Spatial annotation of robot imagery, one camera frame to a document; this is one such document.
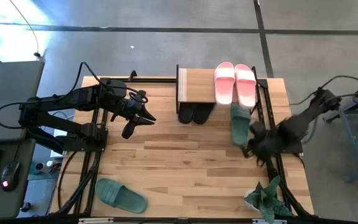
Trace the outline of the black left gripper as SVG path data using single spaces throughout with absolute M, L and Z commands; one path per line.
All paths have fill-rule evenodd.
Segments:
M 126 119 L 136 126 L 153 125 L 153 121 L 157 120 L 147 111 L 146 107 L 143 106 L 143 103 L 132 98 L 128 99 L 125 103 L 125 113 Z

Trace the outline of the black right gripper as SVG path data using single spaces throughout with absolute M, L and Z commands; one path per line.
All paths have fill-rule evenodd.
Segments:
M 257 164 L 265 164 L 270 160 L 270 156 L 280 152 L 279 138 L 261 122 L 251 124 L 250 130 L 254 137 L 248 139 L 246 146 L 242 147 L 244 157 L 255 156 Z

